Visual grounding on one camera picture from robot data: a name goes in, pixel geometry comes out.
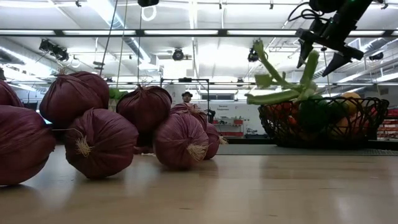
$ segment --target ceiling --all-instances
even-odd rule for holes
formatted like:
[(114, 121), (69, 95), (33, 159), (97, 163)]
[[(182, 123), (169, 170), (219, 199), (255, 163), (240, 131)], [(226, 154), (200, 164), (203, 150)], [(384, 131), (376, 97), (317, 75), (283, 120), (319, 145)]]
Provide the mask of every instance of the ceiling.
[[(300, 0), (274, 0), (273, 9), (270, 9), (269, 1), (264, 0), (222, 0), (222, 9), (219, 7), (219, 2), (219, 0), (160, 1), (156, 6), (157, 13), (153, 20), (145, 21), (141, 17), (141, 8), (136, 1), (119, 1), (117, 13), (122, 20), (126, 19), (128, 29), (298, 29), (308, 28), (311, 23), (308, 20), (298, 19), (284, 26), (290, 12), (301, 2)], [(68, 0), (0, 0), (0, 21), (2, 21), (0, 29), (109, 29), (109, 25), (88, 1), (80, 3), (82, 7), (76, 7), (75, 1)], [(389, 1), (389, 4), (390, 7), (385, 10), (381, 10), (380, 5), (369, 7), (358, 22), (358, 29), (397, 28), (398, 9), (394, 4), (398, 4), (398, 1)], [(150, 17), (152, 9), (146, 9), (144, 14)], [(7, 39), (20, 45), (21, 48), (43, 55), (39, 50), (42, 40), (40, 37), (7, 37)], [(99, 38), (96, 51), (95, 38), (51, 37), (49, 39), (55, 44), (66, 47), (70, 55), (79, 59), (80, 66), (71, 67), (74, 71), (94, 71), (93, 62), (102, 61), (107, 44), (107, 38)], [(171, 52), (179, 47), (189, 55), (192, 55), (195, 49), (198, 77), (223, 78), (231, 81), (236, 81), (238, 77), (252, 77), (255, 73), (265, 72), (259, 63), (249, 63), (247, 60), (253, 40), (252, 37), (197, 37), (194, 41), (191, 37), (137, 38), (146, 52), (158, 56), (160, 59), (158, 65), (164, 65), (168, 70), (166, 74), (172, 78), (185, 77), (186, 69), (193, 68), (192, 61), (179, 63), (171, 60)], [(270, 61), (278, 70), (288, 73), (297, 71), (295, 68), (299, 57), (297, 39), (263, 38), (262, 40), (265, 46), (269, 45), (267, 51), (270, 52)], [(135, 77), (138, 73), (157, 75), (139, 70), (138, 59), (134, 52), (126, 44), (122, 49), (122, 43), (119, 37), (109, 39), (108, 53), (104, 58), (104, 74), (124, 77)], [(390, 56), (396, 54), (394, 49), (389, 49), (388, 52)], [(327, 62), (332, 55), (332, 52), (325, 54)], [(44, 55), (44, 58), (54, 60), (49, 55)], [(324, 63), (324, 55), (321, 55), (318, 69), (321, 69)], [(354, 62), (337, 72), (339, 75), (341, 73), (352, 75), (358, 70), (364, 70), (361, 62)]]

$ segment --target wooden table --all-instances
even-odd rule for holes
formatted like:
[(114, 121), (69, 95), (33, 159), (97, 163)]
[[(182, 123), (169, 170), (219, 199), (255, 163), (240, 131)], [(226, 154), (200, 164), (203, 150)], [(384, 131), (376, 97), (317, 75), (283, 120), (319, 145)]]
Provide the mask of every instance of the wooden table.
[(136, 156), (124, 172), (90, 181), (64, 153), (57, 148), (24, 185), (0, 189), (1, 224), (398, 223), (398, 157), (216, 156), (171, 172)]

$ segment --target fruit basket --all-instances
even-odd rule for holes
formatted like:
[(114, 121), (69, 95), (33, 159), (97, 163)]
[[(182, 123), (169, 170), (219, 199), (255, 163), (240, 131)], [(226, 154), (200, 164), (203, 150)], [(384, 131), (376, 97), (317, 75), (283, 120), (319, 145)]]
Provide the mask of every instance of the fruit basket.
[(343, 149), (375, 139), (388, 105), (379, 98), (314, 96), (262, 105), (259, 112), (263, 128), (278, 146)]

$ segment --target person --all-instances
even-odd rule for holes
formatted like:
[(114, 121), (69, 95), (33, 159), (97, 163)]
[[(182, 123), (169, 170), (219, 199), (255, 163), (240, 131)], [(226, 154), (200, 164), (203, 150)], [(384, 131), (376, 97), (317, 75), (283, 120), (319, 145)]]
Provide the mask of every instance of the person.
[(0, 68), (0, 80), (6, 81), (7, 78), (4, 76), (4, 70)]
[(188, 91), (186, 91), (185, 93), (182, 93), (182, 100), (184, 101), (184, 103), (191, 102), (192, 97), (193, 97), (193, 95)]
[(209, 123), (213, 124), (214, 116), (216, 116), (216, 112), (211, 110), (211, 109), (208, 109), (208, 110), (205, 110), (205, 111), (207, 112), (207, 116), (209, 117)]

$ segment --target green vegetable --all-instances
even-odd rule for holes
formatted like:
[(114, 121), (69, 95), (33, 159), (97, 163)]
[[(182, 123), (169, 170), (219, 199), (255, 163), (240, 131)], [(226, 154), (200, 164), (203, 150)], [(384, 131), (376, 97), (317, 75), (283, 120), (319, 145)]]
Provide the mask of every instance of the green vegetable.
[(308, 100), (300, 103), (298, 108), (297, 122), (309, 133), (321, 131), (322, 128), (327, 126), (328, 104), (326, 100), (320, 95), (309, 96)]
[(299, 98), (299, 100), (306, 100), (309, 96), (315, 94), (317, 85), (312, 81), (313, 74), (318, 65), (319, 53), (315, 50), (310, 52), (308, 56), (308, 62), (306, 63), (304, 73), (300, 84), (293, 84), (287, 82), (286, 73), (282, 72), (282, 76), (279, 75), (278, 71), (269, 63), (266, 54), (264, 52), (264, 44), (261, 40), (257, 40), (254, 43), (254, 50), (258, 53), (261, 62), (268, 70), (267, 75), (255, 75), (256, 84), (259, 88), (267, 88), (271, 85), (279, 85), (284, 91), (282, 93), (273, 93), (267, 96), (252, 96), (247, 94), (247, 103), (256, 105), (266, 105), (273, 103), (281, 103), (283, 101), (292, 100)]
[(280, 93), (272, 93), (264, 96), (253, 96), (252, 94), (245, 94), (247, 96), (247, 103), (253, 105), (270, 105), (274, 103), (281, 103), (299, 96), (295, 90), (283, 91)]
[(126, 94), (128, 94), (129, 92), (128, 91), (123, 91), (123, 92), (120, 92), (120, 97), (118, 98), (118, 100), (120, 100), (121, 98), (123, 98)]
[(349, 106), (346, 103), (335, 101), (329, 104), (329, 123), (335, 124), (345, 116), (348, 116)]
[(259, 88), (268, 88), (272, 85), (272, 77), (270, 75), (255, 75), (254, 79)]
[(116, 94), (119, 92), (118, 89), (115, 88), (110, 88), (109, 89), (109, 98), (110, 99), (114, 99), (114, 97), (116, 96)]
[(318, 66), (318, 58), (319, 53), (315, 50), (311, 51), (308, 55), (308, 61), (305, 65), (303, 76), (301, 77), (300, 83), (304, 84), (306, 87), (309, 86), (310, 82), (312, 81), (313, 74), (315, 73), (315, 69)]

